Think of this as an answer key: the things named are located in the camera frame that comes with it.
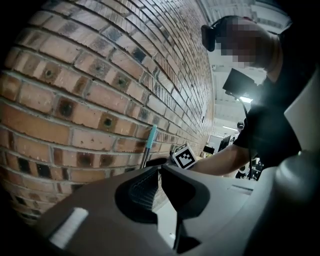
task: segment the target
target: person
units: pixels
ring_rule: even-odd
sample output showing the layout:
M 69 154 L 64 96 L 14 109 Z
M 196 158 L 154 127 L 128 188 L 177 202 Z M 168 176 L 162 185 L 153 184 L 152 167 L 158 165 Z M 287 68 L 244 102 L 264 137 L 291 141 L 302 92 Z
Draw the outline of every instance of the person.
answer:
M 294 23 L 274 35 L 248 18 L 229 16 L 222 18 L 216 29 L 215 41 L 222 55 L 232 55 L 246 67 L 264 69 L 266 78 L 258 86 L 259 97 L 251 102 L 244 122 L 247 125 L 235 142 L 198 161 L 191 170 L 217 176 L 229 174 L 249 162 L 249 145 L 251 157 L 258 154 L 264 168 L 278 166 L 301 150 L 284 112 L 315 71 L 316 62 L 306 52 L 308 41 L 297 37 L 301 33 Z

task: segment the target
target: black t-shirt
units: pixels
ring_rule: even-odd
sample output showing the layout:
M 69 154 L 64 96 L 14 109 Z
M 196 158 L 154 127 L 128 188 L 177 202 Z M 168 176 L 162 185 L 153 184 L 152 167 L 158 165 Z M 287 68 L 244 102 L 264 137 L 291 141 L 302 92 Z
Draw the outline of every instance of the black t-shirt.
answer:
M 235 145 L 256 150 L 265 168 L 278 166 L 296 155 L 301 147 L 284 112 L 303 90 L 315 70 L 307 41 L 302 40 L 294 25 L 279 35 L 283 52 L 280 75 L 275 83 L 266 78 L 258 86 L 259 99 L 251 102 L 247 126 Z

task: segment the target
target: brick wall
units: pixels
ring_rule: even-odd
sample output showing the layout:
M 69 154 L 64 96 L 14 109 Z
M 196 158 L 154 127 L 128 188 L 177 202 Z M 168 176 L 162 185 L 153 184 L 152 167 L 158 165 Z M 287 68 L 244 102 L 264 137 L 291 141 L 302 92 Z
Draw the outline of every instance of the brick wall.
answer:
M 85 183 L 189 142 L 199 155 L 213 90 L 194 0 L 73 0 L 42 6 L 1 75 L 1 175 L 29 223 Z M 203 105 L 207 106 L 202 119 Z

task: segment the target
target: ceiling light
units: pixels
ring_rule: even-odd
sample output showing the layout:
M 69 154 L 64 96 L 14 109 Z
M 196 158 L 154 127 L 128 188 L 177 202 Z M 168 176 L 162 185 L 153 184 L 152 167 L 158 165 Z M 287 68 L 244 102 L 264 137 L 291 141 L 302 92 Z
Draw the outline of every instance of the ceiling light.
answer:
M 245 103 L 251 103 L 251 102 L 253 101 L 253 99 L 251 99 L 251 98 L 246 98 L 246 97 L 240 97 L 240 99 L 241 99 L 243 102 L 245 102 Z
M 233 128 L 230 128 L 228 126 L 222 126 L 223 128 L 226 128 L 226 129 L 229 129 L 229 130 L 233 130 L 233 131 L 238 131 L 237 129 L 233 129 Z

